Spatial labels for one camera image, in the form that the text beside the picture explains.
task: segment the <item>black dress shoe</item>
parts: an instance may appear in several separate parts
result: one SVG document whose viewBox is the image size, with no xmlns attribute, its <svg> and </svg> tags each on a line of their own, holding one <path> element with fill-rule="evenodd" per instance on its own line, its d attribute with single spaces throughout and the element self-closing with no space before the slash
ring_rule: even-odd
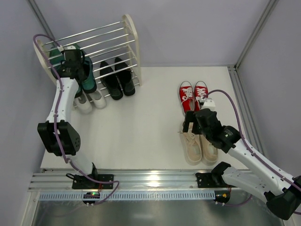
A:
<svg viewBox="0 0 301 226">
<path fill-rule="evenodd" d="M 115 58 L 115 63 L 122 61 L 119 57 Z M 128 67 L 128 65 L 124 62 L 115 65 L 115 71 Z M 124 95 L 131 96 L 135 93 L 135 86 L 132 80 L 132 72 L 131 69 L 127 69 L 121 72 L 116 73 L 120 84 L 122 86 Z"/>
<path fill-rule="evenodd" d="M 108 63 L 105 62 L 105 61 L 102 61 L 100 63 L 100 67 L 105 67 L 105 66 L 108 66 Z M 107 67 L 107 68 L 101 69 L 99 71 L 99 74 L 102 76 L 102 75 L 105 75 L 105 74 L 108 74 L 108 73 L 111 73 L 111 72 L 113 72 L 113 69 L 111 67 Z M 100 80 L 102 81 L 102 84 L 106 86 L 106 88 L 108 89 L 111 97 L 114 100 L 119 100 L 123 97 L 123 93 L 122 93 L 121 87 L 118 83 L 116 74 L 111 74 L 111 75 L 106 76 L 106 77 L 104 77 Z"/>
</svg>

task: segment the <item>red sneaker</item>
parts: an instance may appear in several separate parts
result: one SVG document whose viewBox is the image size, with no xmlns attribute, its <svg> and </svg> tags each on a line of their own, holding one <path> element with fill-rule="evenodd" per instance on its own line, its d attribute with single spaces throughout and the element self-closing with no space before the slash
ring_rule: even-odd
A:
<svg viewBox="0 0 301 226">
<path fill-rule="evenodd" d="M 203 98 L 206 94 L 208 94 L 208 88 L 207 85 L 203 81 L 198 81 L 194 87 L 194 96 L 197 99 Z M 195 100 L 195 111 L 201 110 L 201 106 L 199 106 L 198 101 Z"/>
<path fill-rule="evenodd" d="M 194 97 L 192 85 L 188 81 L 182 82 L 179 89 L 180 102 L 183 107 L 184 114 L 187 111 L 194 111 Z"/>
</svg>

